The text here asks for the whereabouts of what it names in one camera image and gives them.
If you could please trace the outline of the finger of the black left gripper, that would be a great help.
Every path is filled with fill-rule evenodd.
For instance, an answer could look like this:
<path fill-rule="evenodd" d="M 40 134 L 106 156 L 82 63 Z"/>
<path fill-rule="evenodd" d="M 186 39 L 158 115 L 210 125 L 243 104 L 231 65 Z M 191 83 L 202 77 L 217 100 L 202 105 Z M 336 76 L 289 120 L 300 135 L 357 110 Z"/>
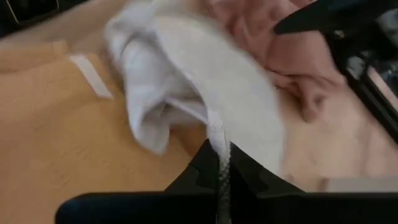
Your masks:
<path fill-rule="evenodd" d="M 282 19 L 274 32 L 347 30 L 366 26 L 391 9 L 397 9 L 397 0 L 317 0 Z"/>

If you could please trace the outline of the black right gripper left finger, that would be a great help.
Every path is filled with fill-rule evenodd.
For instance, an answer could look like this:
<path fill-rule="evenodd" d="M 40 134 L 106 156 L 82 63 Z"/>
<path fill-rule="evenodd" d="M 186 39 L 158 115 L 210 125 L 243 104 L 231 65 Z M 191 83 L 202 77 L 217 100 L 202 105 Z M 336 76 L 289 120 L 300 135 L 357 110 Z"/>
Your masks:
<path fill-rule="evenodd" d="M 216 192 L 218 155 L 206 139 L 186 169 L 165 189 L 166 192 Z"/>

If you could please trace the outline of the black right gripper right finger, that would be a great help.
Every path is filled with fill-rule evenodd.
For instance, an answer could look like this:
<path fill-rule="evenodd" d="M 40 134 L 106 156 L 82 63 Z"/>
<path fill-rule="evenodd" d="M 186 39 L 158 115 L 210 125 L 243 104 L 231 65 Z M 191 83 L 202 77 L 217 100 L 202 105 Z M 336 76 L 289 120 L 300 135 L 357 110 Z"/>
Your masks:
<path fill-rule="evenodd" d="M 231 168 L 252 193 L 304 193 L 273 174 L 235 144 L 231 145 Z"/>

